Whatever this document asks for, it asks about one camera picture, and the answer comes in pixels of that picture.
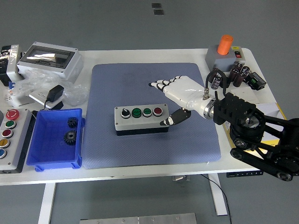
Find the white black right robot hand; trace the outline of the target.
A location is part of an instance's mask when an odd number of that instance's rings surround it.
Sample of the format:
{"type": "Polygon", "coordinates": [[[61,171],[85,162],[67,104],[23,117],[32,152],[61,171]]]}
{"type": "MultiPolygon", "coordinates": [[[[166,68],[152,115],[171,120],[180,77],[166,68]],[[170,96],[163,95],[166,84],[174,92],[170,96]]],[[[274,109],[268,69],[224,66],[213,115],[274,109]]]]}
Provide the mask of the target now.
{"type": "Polygon", "coordinates": [[[180,107],[168,118],[161,121],[161,126],[177,125],[188,119],[193,110],[205,119],[212,119],[214,116],[215,98],[209,95],[208,88],[204,88],[188,76],[158,80],[149,83],[149,86],[162,91],[168,99],[180,107]]]}

